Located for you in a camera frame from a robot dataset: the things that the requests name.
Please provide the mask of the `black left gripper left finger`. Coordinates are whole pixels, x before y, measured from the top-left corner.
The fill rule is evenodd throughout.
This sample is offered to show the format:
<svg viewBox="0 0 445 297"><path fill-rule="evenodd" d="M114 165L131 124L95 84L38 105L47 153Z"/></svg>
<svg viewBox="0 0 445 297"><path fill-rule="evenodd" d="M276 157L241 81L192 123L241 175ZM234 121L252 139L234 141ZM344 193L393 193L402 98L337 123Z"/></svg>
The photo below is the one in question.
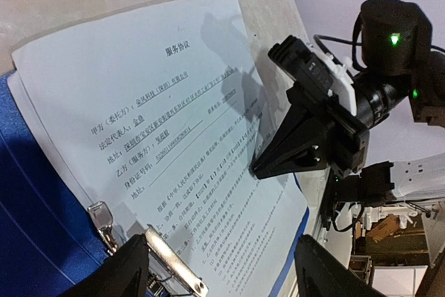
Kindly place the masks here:
<svg viewBox="0 0 445 297"><path fill-rule="evenodd" d="M132 236L94 273L62 296L144 296L147 291L149 249L143 234Z"/></svg>

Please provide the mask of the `white printed paper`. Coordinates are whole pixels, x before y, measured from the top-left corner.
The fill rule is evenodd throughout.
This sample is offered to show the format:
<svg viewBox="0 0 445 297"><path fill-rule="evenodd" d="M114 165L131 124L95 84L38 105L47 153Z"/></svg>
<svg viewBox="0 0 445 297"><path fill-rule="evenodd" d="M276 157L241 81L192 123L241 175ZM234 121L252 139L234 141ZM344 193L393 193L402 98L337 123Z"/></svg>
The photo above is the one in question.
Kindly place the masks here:
<svg viewBox="0 0 445 297"><path fill-rule="evenodd" d="M239 0L176 0L14 50L8 87L83 206L120 236L154 227L210 296L276 296L307 203L250 164L273 137Z"/></svg>

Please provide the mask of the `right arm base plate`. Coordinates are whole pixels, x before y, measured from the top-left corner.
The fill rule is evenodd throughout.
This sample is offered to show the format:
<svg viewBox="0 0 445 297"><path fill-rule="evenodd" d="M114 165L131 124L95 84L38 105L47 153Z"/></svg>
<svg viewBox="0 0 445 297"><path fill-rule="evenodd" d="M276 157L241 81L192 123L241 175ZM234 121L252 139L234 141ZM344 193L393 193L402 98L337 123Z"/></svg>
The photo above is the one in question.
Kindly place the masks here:
<svg viewBox="0 0 445 297"><path fill-rule="evenodd" d="M322 226L326 230L333 227L336 232L347 232L352 229L362 217L364 204L359 201L359 183L360 178L358 175L353 175L345 179L340 179L337 176L328 179L319 210ZM353 203L359 204L360 211L358 215L352 219L350 225L339 229L337 218L340 216L341 210L346 203L350 203L349 209L352 208Z"/></svg>

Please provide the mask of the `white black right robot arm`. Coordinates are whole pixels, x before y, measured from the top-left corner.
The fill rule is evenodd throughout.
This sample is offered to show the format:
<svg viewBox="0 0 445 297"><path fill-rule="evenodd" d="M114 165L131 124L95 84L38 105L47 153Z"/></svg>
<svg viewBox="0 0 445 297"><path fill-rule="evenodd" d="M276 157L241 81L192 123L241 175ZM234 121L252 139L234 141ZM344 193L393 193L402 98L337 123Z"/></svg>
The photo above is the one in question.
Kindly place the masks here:
<svg viewBox="0 0 445 297"><path fill-rule="evenodd" d="M367 0L355 21L350 63L290 35L268 52L292 80L290 109L253 160L259 179L329 168L327 198L379 207L400 200L396 166L366 166L369 132L409 99L415 122L444 125L444 54L415 3Z"/></svg>

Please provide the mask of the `blue plastic folder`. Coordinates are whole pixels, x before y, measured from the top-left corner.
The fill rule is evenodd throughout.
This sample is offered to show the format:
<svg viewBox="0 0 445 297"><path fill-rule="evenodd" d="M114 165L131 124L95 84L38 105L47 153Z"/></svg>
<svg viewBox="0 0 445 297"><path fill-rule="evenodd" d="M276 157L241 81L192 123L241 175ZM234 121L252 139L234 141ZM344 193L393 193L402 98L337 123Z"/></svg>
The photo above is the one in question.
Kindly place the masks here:
<svg viewBox="0 0 445 297"><path fill-rule="evenodd" d="M1 80L1 295L55 296L109 253L87 212L91 204L71 192L19 110L8 87L14 72ZM113 218L119 243L133 235L120 236Z"/></svg>

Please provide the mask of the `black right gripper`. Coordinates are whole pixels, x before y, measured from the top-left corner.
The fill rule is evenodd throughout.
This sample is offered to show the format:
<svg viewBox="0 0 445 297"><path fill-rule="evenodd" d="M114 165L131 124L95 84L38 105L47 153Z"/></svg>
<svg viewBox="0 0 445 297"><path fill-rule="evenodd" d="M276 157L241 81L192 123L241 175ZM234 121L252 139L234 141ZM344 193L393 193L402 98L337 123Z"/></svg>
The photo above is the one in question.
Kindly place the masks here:
<svg viewBox="0 0 445 297"><path fill-rule="evenodd" d="M251 171L258 179L330 167L340 178L358 172L366 161L370 130L383 122L403 99L389 82L356 81L357 115L337 96L317 101L299 83L286 92L291 107L273 139L255 157Z"/></svg>

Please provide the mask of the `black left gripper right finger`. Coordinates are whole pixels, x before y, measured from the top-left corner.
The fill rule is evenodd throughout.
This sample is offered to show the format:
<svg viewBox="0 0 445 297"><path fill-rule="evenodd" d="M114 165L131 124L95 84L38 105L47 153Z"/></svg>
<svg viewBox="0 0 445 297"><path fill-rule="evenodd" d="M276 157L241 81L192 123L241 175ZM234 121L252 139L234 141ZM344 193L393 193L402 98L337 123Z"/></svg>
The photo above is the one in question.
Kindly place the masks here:
<svg viewBox="0 0 445 297"><path fill-rule="evenodd" d="M298 239L294 258L300 296L378 297L382 295L345 268L310 235L305 234Z"/></svg>

